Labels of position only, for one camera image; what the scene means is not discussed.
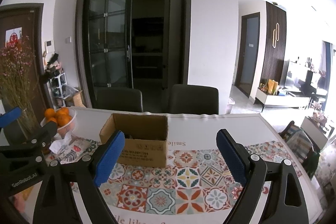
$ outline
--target fruit basket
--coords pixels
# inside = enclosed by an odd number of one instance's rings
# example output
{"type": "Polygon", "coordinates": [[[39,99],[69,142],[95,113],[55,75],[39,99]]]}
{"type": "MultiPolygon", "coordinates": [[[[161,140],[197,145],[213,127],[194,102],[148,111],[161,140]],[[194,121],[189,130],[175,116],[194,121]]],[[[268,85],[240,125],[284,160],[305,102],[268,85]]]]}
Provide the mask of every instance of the fruit basket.
{"type": "MultiPolygon", "coordinates": [[[[72,119],[66,125],[59,127],[57,129],[57,133],[60,134],[62,138],[65,137],[66,133],[75,130],[76,125],[77,125],[77,119],[76,119],[77,111],[70,107],[68,107],[68,110],[69,110],[69,115],[72,117],[72,119]]],[[[46,123],[47,123],[47,118],[44,118],[41,122],[41,126],[44,126],[46,123]]]]}

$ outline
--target blue textured pad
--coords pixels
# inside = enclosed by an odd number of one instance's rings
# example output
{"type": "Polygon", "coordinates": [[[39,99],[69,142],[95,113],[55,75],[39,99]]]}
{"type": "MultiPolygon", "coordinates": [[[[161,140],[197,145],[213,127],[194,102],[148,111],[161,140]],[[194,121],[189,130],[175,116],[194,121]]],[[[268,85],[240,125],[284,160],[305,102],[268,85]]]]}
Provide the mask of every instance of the blue textured pad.
{"type": "Polygon", "coordinates": [[[119,131],[97,163],[96,175],[93,180],[96,187],[100,187],[102,183],[107,182],[124,146],[125,135],[119,131]]]}
{"type": "Polygon", "coordinates": [[[245,165],[228,138],[221,130],[217,133],[216,143],[234,180],[240,182],[240,184],[244,187],[247,183],[245,165]]]}
{"type": "Polygon", "coordinates": [[[11,111],[0,115],[0,128],[8,126],[11,122],[15,121],[21,116],[21,109],[19,107],[13,108],[11,111]]]}

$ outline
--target white tablecloth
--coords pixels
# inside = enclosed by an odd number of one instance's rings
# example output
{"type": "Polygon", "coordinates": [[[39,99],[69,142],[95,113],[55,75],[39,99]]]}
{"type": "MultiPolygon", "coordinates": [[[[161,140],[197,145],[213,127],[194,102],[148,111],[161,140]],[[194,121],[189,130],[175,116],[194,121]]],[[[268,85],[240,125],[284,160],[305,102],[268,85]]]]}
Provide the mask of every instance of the white tablecloth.
{"type": "MultiPolygon", "coordinates": [[[[77,128],[74,134],[97,141],[100,141],[99,132],[108,117],[111,113],[117,112],[76,107],[75,109],[77,111],[77,128]]],[[[313,223],[322,212],[315,189],[299,161],[279,137],[278,133],[274,131],[260,114],[162,115],[168,116],[168,149],[171,150],[216,149],[216,134],[222,128],[227,129],[234,140],[244,146],[270,141],[281,142],[303,173],[299,178],[299,181],[307,204],[310,223],[313,223]]],[[[29,204],[26,206],[26,214],[29,218],[32,218],[33,216],[32,213],[38,189],[39,187],[35,186],[28,199],[29,204]]],[[[74,193],[74,197],[83,223],[91,223],[81,196],[78,193],[74,193]]],[[[259,222],[266,198],[267,195],[262,195],[260,197],[257,209],[250,223],[259,222]]],[[[112,206],[109,206],[109,208],[121,224],[222,224],[230,211],[230,209],[227,209],[193,215],[155,215],[128,211],[112,206]]]]}

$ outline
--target slatted wood panel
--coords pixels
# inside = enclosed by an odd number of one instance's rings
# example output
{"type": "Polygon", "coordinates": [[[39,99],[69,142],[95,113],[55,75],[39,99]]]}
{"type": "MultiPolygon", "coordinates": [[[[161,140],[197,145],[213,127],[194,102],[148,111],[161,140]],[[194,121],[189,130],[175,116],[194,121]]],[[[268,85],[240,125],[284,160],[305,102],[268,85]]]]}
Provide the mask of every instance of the slatted wood panel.
{"type": "Polygon", "coordinates": [[[266,2],[267,27],[266,27],[266,47],[264,64],[262,67],[260,82],[266,83],[268,79],[280,82],[282,68],[284,65],[286,48],[287,20],[286,12],[275,5],[266,2]],[[280,25],[280,36],[276,47],[272,47],[273,30],[276,24],[280,25]]]}

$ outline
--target patterned tablecloth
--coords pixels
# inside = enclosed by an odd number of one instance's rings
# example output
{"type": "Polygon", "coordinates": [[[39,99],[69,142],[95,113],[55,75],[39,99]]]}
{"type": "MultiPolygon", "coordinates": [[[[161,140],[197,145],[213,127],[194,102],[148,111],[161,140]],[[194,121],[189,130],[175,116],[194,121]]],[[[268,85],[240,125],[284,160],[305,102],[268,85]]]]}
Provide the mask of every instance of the patterned tablecloth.
{"type": "MultiPolygon", "coordinates": [[[[90,154],[98,143],[92,141],[90,154]]],[[[283,145],[271,141],[245,147],[266,161],[290,159],[283,145]]],[[[262,193],[268,194],[269,182],[262,193]]],[[[73,190],[78,191],[76,183],[73,190]]],[[[232,208],[242,191],[218,150],[169,150],[166,168],[147,168],[117,163],[100,187],[107,204],[141,213],[196,214],[232,208]]]]}

